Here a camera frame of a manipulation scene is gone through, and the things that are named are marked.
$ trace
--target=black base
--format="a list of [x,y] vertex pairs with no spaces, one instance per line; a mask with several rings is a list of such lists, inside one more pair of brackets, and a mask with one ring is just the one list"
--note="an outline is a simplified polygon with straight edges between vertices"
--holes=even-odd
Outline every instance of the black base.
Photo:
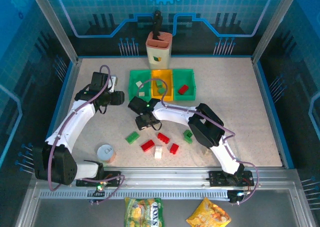
[[234,182],[234,179],[228,179],[223,171],[209,171],[208,173],[209,178],[207,180],[210,181],[210,187],[247,187],[255,185],[252,172],[248,170],[242,172],[242,175],[239,178],[240,181],[236,183]]
[[[120,171],[104,171],[103,173],[103,177],[101,178],[101,180],[103,179],[108,179],[114,176],[119,176],[121,174]],[[85,180],[77,180],[75,183],[75,186],[77,187],[97,187],[99,183],[93,183],[93,182],[88,182]],[[108,184],[106,185],[106,187],[118,187],[120,185],[120,177],[119,180],[117,180],[116,178],[113,180],[108,181]]]

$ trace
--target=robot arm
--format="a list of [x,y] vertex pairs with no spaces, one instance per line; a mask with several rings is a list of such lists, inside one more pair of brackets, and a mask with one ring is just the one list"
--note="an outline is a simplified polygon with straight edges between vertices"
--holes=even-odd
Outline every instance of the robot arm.
[[163,106],[159,99],[152,98],[147,103],[141,98],[134,97],[128,107],[139,115],[135,119],[139,130],[153,126],[160,121],[172,121],[190,127],[196,140],[201,145],[210,149],[217,157],[226,179],[229,179],[229,182],[233,183],[242,180],[241,175],[244,166],[236,162],[236,157],[230,149],[228,142],[223,142],[225,131],[207,120],[202,122],[203,118],[193,113],[195,111],[200,112],[223,126],[222,120],[206,104],[201,103],[197,107],[183,107],[169,103],[165,103],[165,105],[167,107]]
[[106,90],[96,100],[79,109],[66,124],[60,136],[58,136],[58,133],[66,119],[103,88],[107,78],[108,74],[106,73],[94,72],[91,83],[76,94],[70,112],[57,130],[45,140],[44,145],[39,144],[33,147],[34,173],[37,179],[48,179],[49,155],[56,138],[58,138],[58,141],[54,150],[51,168],[53,182],[70,185],[74,180],[78,179],[93,178],[100,180],[103,178],[104,169],[102,163],[90,160],[75,162],[71,153],[78,136],[87,122],[97,111],[102,113],[101,107],[107,108],[108,105],[117,106],[123,104],[125,94],[122,91],[115,91],[115,85],[117,85],[117,77],[115,75],[111,76]]

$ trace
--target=green tray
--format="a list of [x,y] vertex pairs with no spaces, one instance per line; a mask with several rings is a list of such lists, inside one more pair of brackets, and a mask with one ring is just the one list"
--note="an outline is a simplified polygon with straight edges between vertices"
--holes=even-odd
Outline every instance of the green tray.
[[[130,71],[130,80],[129,80],[129,101],[136,96],[138,91],[138,86],[136,82],[141,81],[142,83],[146,80],[151,79],[151,70],[150,69],[141,69],[141,70],[131,70]],[[151,99],[151,85],[150,82],[146,83],[141,89],[140,92],[144,92],[144,96],[139,98],[144,101],[149,101]]]
[[[179,94],[178,90],[183,85],[189,86],[184,94]],[[194,101],[196,99],[196,82],[193,69],[173,69],[173,100],[174,101]]]

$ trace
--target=yellow tray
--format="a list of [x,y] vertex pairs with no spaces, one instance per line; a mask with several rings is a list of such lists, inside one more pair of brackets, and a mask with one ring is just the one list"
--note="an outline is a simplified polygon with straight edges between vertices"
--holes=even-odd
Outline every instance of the yellow tray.
[[[151,72],[152,78],[158,78],[166,82],[168,85],[168,92],[164,97],[164,101],[174,101],[174,80],[172,69],[155,69]],[[162,94],[158,93],[157,83],[152,81],[151,85],[151,98],[161,99]]]

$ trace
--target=glass panel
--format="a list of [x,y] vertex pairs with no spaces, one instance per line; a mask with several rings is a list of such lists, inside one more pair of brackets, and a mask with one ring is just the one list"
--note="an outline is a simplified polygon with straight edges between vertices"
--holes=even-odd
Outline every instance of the glass panel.
[[261,65],[301,180],[320,178],[320,0],[294,0]]
[[251,55],[280,2],[49,1],[79,56],[146,55],[145,42],[155,10],[162,12],[161,30],[174,36],[173,55]]
[[0,0],[0,19],[0,226],[12,226],[70,61],[34,0]]

